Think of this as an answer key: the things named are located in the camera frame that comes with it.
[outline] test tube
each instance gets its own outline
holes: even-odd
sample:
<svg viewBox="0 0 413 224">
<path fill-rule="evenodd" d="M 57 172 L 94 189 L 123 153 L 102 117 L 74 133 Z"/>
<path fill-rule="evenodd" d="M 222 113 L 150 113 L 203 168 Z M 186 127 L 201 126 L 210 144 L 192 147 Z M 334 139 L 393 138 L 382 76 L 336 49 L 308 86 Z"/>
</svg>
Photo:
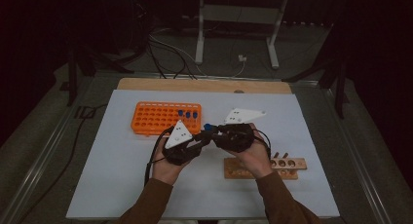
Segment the test tube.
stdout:
<svg viewBox="0 0 413 224">
<path fill-rule="evenodd" d="M 183 110 L 178 110 L 179 120 L 183 122 Z"/>
<path fill-rule="evenodd" d="M 197 123 L 198 122 L 198 112 L 197 111 L 192 112 L 192 118 L 194 118 L 194 124 L 196 126 L 198 124 Z"/>
<path fill-rule="evenodd" d="M 191 112 L 187 111 L 185 113 L 185 117 L 186 117 L 185 121 L 186 121 L 187 125 L 189 126 L 189 124 L 191 123 Z"/>
</svg>

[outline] wooden block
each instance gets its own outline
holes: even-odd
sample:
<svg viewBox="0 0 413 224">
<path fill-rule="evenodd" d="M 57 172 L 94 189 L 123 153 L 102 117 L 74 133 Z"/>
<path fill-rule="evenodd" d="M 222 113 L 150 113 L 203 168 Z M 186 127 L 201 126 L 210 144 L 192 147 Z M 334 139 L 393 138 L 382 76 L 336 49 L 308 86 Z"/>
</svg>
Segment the wooden block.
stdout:
<svg viewBox="0 0 413 224">
<path fill-rule="evenodd" d="M 272 169 L 282 179 L 298 179 L 298 169 L 307 169 L 303 158 L 272 159 Z M 253 179 L 252 174 L 244 167 L 237 158 L 224 159 L 224 177 L 227 179 Z"/>
</svg>

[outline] sleeve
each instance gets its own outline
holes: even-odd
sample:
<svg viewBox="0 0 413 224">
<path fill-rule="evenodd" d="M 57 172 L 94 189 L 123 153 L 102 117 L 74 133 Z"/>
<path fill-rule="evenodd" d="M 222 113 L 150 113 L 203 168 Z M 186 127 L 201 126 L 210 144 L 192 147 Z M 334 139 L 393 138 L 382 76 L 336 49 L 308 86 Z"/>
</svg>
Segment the sleeve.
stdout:
<svg viewBox="0 0 413 224">
<path fill-rule="evenodd" d="M 167 207 L 172 186 L 151 178 L 143 188 L 137 202 L 128 209 L 116 224 L 156 224 Z"/>
<path fill-rule="evenodd" d="M 294 200 L 276 172 L 259 178 L 256 182 L 270 224 L 321 223 L 315 214 Z"/>
</svg>

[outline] person's right hand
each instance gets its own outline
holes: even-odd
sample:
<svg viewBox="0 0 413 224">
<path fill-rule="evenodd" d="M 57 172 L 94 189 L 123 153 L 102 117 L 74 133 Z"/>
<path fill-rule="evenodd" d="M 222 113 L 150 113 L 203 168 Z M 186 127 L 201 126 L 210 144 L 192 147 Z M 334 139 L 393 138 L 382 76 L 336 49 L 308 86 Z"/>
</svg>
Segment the person's right hand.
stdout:
<svg viewBox="0 0 413 224">
<path fill-rule="evenodd" d="M 254 124 L 250 125 L 254 130 L 256 129 Z M 254 135 L 263 139 L 258 131 L 254 131 Z M 255 179 L 264 177 L 273 172 L 273 170 L 271 169 L 270 160 L 268 159 L 266 146 L 256 139 L 252 142 L 251 146 L 248 149 L 244 150 L 241 153 L 233 151 L 228 152 L 241 160 L 241 162 L 244 163 L 246 169 L 248 169 L 249 172 L 252 173 Z"/>
<path fill-rule="evenodd" d="M 162 138 L 158 144 L 158 148 L 156 149 L 154 161 L 157 162 L 154 164 L 152 177 L 173 186 L 179 174 L 185 166 L 189 164 L 189 162 L 181 166 L 169 163 L 162 152 L 166 141 L 166 138 Z"/>
</svg>

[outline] cable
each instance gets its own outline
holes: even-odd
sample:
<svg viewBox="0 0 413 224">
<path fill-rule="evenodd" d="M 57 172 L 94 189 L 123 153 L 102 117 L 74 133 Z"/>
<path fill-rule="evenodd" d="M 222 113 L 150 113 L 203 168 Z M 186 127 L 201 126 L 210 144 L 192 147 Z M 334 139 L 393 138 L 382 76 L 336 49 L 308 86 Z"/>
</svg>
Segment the cable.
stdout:
<svg viewBox="0 0 413 224">
<path fill-rule="evenodd" d="M 18 224 L 22 223 L 24 221 L 24 219 L 28 216 L 28 214 L 37 206 L 40 204 L 40 202 L 42 202 L 42 200 L 49 194 L 49 192 L 52 190 L 52 188 L 57 184 L 57 182 L 61 179 L 61 177 L 63 176 L 63 174 L 67 171 L 67 168 L 69 167 L 70 163 L 73 160 L 75 151 L 76 151 L 76 145 L 77 145 L 77 141 L 79 138 L 79 133 L 80 130 L 83 126 L 83 124 L 85 123 L 85 121 L 88 119 L 88 117 L 91 117 L 94 115 L 94 113 L 96 112 L 97 109 L 106 106 L 107 104 L 103 104 L 103 105 L 99 105 L 97 107 L 89 107 L 89 106 L 85 106 L 85 107 L 89 107 L 92 108 L 92 110 L 86 114 L 85 118 L 82 119 L 82 122 L 80 123 L 77 131 L 76 131 L 76 135 L 75 135 L 75 140 L 73 141 L 73 145 L 72 145 L 72 150 L 69 156 L 69 160 L 67 161 L 66 165 L 64 166 L 63 170 L 60 172 L 60 174 L 57 176 L 57 178 L 52 182 L 52 184 L 48 187 L 48 189 L 46 189 L 46 191 L 42 194 L 42 196 L 40 196 L 39 199 L 36 200 L 36 202 L 28 209 L 28 211 L 20 218 L 20 220 L 18 221 Z"/>
<path fill-rule="evenodd" d="M 155 58 L 154 53 L 153 53 L 153 51 L 152 51 L 152 48 L 151 48 L 150 46 L 149 46 L 148 49 L 146 50 L 146 53 L 147 53 L 150 57 L 152 57 L 152 60 L 154 61 L 155 66 L 156 66 L 156 68 L 158 69 L 158 72 L 159 72 L 160 76 L 162 76 L 162 77 L 164 77 L 164 79 L 166 79 L 167 77 L 165 76 L 164 72 L 163 72 L 162 69 L 161 69 L 161 68 L 164 68 L 164 67 L 159 63 L 158 59 Z"/>
<path fill-rule="evenodd" d="M 243 73 L 244 68 L 245 68 L 245 61 L 243 61 L 243 68 L 241 68 L 241 71 L 240 71 L 240 72 L 238 72 L 236 75 L 231 76 L 231 77 L 228 77 L 228 78 L 235 78 L 235 77 L 237 77 L 238 75 L 240 75 L 241 73 Z"/>
<path fill-rule="evenodd" d="M 188 63 L 186 62 L 185 58 L 180 54 L 180 52 L 179 52 L 176 48 L 171 47 L 171 46 L 169 46 L 169 45 L 167 45 L 167 44 L 165 44 L 165 43 L 161 43 L 161 42 L 159 42 L 159 41 L 157 41 L 157 40 L 150 39 L 149 41 L 152 42 L 152 43 L 159 44 L 159 45 L 161 45 L 161 46 L 165 46 L 165 48 L 164 48 L 164 47 L 160 47 L 160 46 L 155 46 L 155 45 L 153 45 L 153 44 L 150 44 L 150 46 L 153 46 L 153 47 L 156 47 L 156 48 L 159 48 L 159 49 L 162 49 L 162 50 L 170 51 L 170 52 L 178 55 L 178 56 L 181 58 L 182 63 L 183 63 L 183 67 L 182 67 L 178 72 L 175 73 L 175 75 L 173 76 L 173 79 L 175 79 L 180 73 L 182 73 L 185 69 L 187 69 L 187 71 L 188 71 L 188 76 L 189 76 L 191 79 L 197 80 L 197 77 L 195 77 L 195 75 L 192 74 L 191 70 L 189 69 Z"/>
<path fill-rule="evenodd" d="M 166 158 L 166 157 L 163 157 L 162 159 L 158 159 L 158 160 L 152 161 L 152 164 L 158 163 L 159 161 L 161 161 L 161 160 L 163 160 L 163 159 L 165 159 L 165 158 Z"/>
<path fill-rule="evenodd" d="M 158 48 L 158 49 L 162 49 L 162 50 L 167 50 L 167 51 L 173 52 L 172 50 L 169 50 L 169 49 L 163 48 L 163 47 L 159 47 L 159 46 L 155 46 L 155 45 L 153 45 L 153 44 L 150 44 L 149 46 L 154 47 L 154 48 Z M 155 58 L 155 59 L 157 60 L 156 65 L 158 65 L 160 68 L 165 69 L 166 71 L 169 71 L 169 72 L 171 72 L 171 73 L 175 73 L 175 71 L 170 70 L 170 69 L 167 69 L 166 67 L 163 67 L 163 66 L 161 65 L 161 63 L 159 63 L 159 60 L 158 60 L 157 58 Z"/>
<path fill-rule="evenodd" d="M 346 219 L 344 219 L 343 216 L 340 216 L 340 219 L 343 220 L 343 222 L 347 224 L 347 221 L 346 221 Z"/>
<path fill-rule="evenodd" d="M 161 43 L 161 44 L 163 44 L 163 45 L 165 45 L 165 46 L 174 48 L 174 49 L 176 49 L 176 50 L 178 50 L 178 51 L 181 51 L 181 52 L 184 53 L 185 55 L 187 55 L 187 56 L 188 56 L 189 58 L 191 58 L 191 60 L 194 62 L 195 67 L 197 67 L 198 71 L 199 71 L 201 74 L 203 74 L 204 76 L 208 77 L 208 75 L 206 75 L 206 74 L 200 69 L 200 67 L 197 65 L 197 63 L 195 62 L 195 59 L 194 59 L 193 57 L 191 57 L 188 53 L 186 53 L 184 50 L 179 49 L 179 48 L 177 48 L 177 47 L 175 47 L 175 46 L 169 45 L 169 44 L 167 44 L 167 43 L 164 43 L 164 42 L 156 39 L 156 38 L 153 37 L 152 35 L 149 35 L 149 37 L 152 38 L 152 39 L 153 39 L 154 41 L 156 41 L 156 42 L 159 42 L 159 43 Z"/>
<path fill-rule="evenodd" d="M 156 150 L 157 150 L 157 148 L 158 148 L 158 145 L 159 145 L 159 142 L 161 141 L 162 137 L 164 137 L 164 135 L 165 135 L 166 133 L 171 133 L 171 132 L 173 131 L 173 128 L 174 128 L 174 126 L 170 126 L 168 129 L 165 129 L 164 131 L 162 131 L 162 133 L 158 136 L 158 139 L 156 140 L 155 145 L 154 145 L 154 149 L 152 150 L 152 153 L 151 153 L 151 157 L 150 157 L 150 159 L 149 159 L 149 162 L 148 162 L 148 164 L 146 164 L 145 183 L 144 183 L 144 186 L 146 186 L 146 183 L 148 183 L 148 181 L 149 181 L 149 172 L 150 172 L 150 170 L 151 170 L 152 164 L 160 161 L 160 160 L 157 160 L 157 161 L 155 161 L 155 162 L 153 161 L 153 160 L 154 160 L 154 156 L 155 156 L 155 152 L 156 152 Z"/>
<path fill-rule="evenodd" d="M 252 130 L 253 130 L 253 131 L 258 131 L 258 132 L 262 133 L 262 134 L 265 136 L 265 138 L 267 138 L 268 144 L 267 144 L 263 139 L 254 136 L 255 139 L 257 139 L 258 141 L 264 143 L 264 144 L 267 146 L 267 149 L 268 149 L 268 150 L 267 150 L 268 158 L 271 158 L 271 141 L 270 141 L 270 139 L 268 138 L 267 134 L 264 133 L 264 132 L 261 131 L 261 130 L 258 130 L 258 129 L 252 129 Z"/>
</svg>

